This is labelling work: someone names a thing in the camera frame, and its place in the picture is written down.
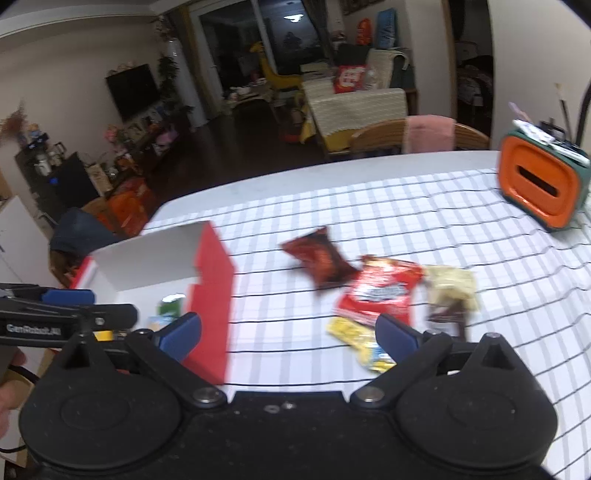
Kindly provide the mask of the person's left hand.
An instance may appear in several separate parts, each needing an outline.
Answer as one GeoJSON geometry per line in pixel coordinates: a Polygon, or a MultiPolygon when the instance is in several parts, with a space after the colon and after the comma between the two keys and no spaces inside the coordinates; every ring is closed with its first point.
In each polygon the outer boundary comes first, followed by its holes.
{"type": "Polygon", "coordinates": [[[7,380],[0,388],[0,437],[3,438],[9,429],[10,412],[19,408],[30,392],[30,384],[26,380],[7,380]]]}

